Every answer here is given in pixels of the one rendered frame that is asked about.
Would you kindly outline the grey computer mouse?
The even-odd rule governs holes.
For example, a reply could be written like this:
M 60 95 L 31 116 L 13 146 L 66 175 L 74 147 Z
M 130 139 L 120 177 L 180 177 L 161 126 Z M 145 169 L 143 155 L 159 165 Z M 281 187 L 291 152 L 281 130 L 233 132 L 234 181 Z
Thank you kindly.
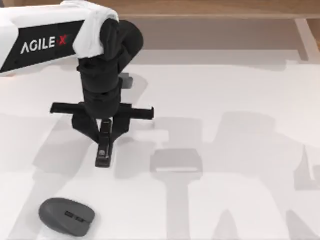
M 89 232 L 96 213 L 83 203 L 62 197 L 53 197 L 40 205 L 38 216 L 42 223 L 51 230 L 80 238 Z

